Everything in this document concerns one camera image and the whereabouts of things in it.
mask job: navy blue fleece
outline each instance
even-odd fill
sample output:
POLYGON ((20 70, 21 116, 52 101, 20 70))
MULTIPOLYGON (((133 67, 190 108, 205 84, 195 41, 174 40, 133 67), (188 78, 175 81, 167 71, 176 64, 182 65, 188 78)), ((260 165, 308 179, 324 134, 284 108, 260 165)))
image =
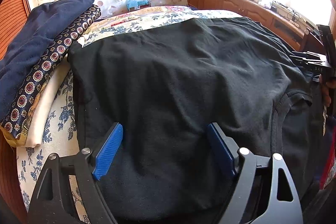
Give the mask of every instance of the navy blue fleece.
POLYGON ((8 114, 18 89, 43 52, 94 0, 58 0, 34 8, 0 60, 0 121, 8 114))

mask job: screw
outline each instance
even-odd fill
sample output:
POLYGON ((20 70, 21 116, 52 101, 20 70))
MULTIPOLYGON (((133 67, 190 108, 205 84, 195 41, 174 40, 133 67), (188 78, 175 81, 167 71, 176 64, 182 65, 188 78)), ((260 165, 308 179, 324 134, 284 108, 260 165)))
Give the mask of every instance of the screw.
POLYGON ((88 148, 88 147, 85 147, 82 149, 82 154, 86 155, 86 154, 89 154, 91 152, 91 149, 88 148))
POLYGON ((243 155, 248 155, 248 153, 250 153, 250 150, 248 150, 245 147, 239 148, 239 152, 243 155))
POLYGON ((54 160, 54 159, 56 159, 56 157, 57 157, 56 153, 52 153, 52 154, 49 155, 50 160, 54 160))
POLYGON ((282 160, 282 156, 281 156, 279 153, 274 153, 274 154, 273 154, 273 157, 274 157, 276 160, 282 160))

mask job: circular pattern fabric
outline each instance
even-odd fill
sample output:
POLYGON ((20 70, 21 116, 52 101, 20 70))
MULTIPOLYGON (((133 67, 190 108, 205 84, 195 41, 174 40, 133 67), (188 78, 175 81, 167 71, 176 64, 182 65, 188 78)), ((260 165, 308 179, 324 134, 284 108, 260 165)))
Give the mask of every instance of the circular pattern fabric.
POLYGON ((55 69, 63 59, 73 41, 77 40, 79 36, 83 34, 83 28, 86 29, 88 27, 87 18, 90 18, 90 24, 92 24, 91 14, 97 15, 100 9, 96 9, 91 5, 86 11, 89 11, 87 16, 82 14, 81 18, 78 17, 75 19, 61 34, 56 36, 55 40, 44 51, 42 57, 33 66, 31 72, 25 77, 24 83, 19 88, 18 95, 12 103, 8 115, 1 123, 1 126, 6 126, 6 130, 17 140, 21 139, 21 133, 23 133, 24 136, 27 135, 32 119, 32 116, 28 115, 28 112, 34 110, 34 108, 31 109, 31 107, 43 85, 50 79, 53 69, 55 69))
POLYGON ((57 47, 57 51, 58 51, 58 53, 63 54, 65 52, 65 47, 60 45, 60 46, 57 47))
POLYGON ((43 77, 43 72, 41 70, 38 70, 33 75, 33 79, 35 82, 39 82, 42 79, 42 77, 43 77))
POLYGON ((13 122, 16 122, 17 119, 19 119, 19 110, 17 108, 13 109, 12 113, 10 114, 10 119, 13 121, 13 122))
POLYGON ((9 133, 12 132, 13 130, 13 126, 10 122, 6 123, 5 126, 4 126, 5 130, 7 130, 9 133))
POLYGON ((32 94, 35 90, 35 85, 33 82, 29 82, 26 86, 25 86, 25 92, 27 94, 32 94))
POLYGON ((27 97, 25 95, 21 95, 17 100, 18 107, 24 107, 27 103, 27 97))
POLYGON ((50 59, 54 62, 56 62, 58 60, 58 53, 54 52, 51 56, 50 59))
POLYGON ((51 62, 50 61, 44 61, 42 63, 42 69, 45 70, 45 71, 48 71, 50 70, 51 68, 51 62))
POLYGON ((70 34, 70 36, 71 36, 72 39, 77 39, 78 34, 77 34, 76 32, 72 32, 72 33, 70 34))

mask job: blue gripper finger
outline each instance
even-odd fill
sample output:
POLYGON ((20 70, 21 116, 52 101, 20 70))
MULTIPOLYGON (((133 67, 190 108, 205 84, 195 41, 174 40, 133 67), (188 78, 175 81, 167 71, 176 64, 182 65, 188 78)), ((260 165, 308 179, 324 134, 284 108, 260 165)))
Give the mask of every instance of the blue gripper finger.
POLYGON ((101 148, 98 147, 92 153, 92 159, 95 163, 92 175, 96 180, 100 180, 102 176, 107 174, 123 139, 123 126, 120 123, 114 123, 109 132, 110 134, 107 133, 101 148))
POLYGON ((235 141, 227 137, 216 122, 213 122, 207 127, 207 137, 222 174, 234 179, 237 177, 239 168, 239 146, 235 141))

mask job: folded clothing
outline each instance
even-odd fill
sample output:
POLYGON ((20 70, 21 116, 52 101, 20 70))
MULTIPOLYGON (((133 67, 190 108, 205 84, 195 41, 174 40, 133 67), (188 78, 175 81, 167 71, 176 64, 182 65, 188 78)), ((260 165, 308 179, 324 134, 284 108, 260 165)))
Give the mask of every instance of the folded clothing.
POLYGON ((86 11, 94 0, 58 0, 34 8, 22 30, 8 45, 0 60, 0 122, 9 108, 25 77, 55 37, 86 11))
POLYGON ((55 95, 69 70, 70 65, 68 63, 67 56, 65 56, 61 63, 55 68, 44 91, 41 90, 38 94, 41 98, 38 100, 37 107, 34 111, 24 147, 35 147, 42 143, 44 127, 51 105, 53 104, 55 95))
POLYGON ((67 54, 68 48, 76 41, 89 25, 100 17, 100 8, 91 5, 63 30, 45 50, 38 62, 33 65, 18 89, 15 99, 0 129, 11 146, 22 146, 26 142, 34 111, 53 70, 67 54))

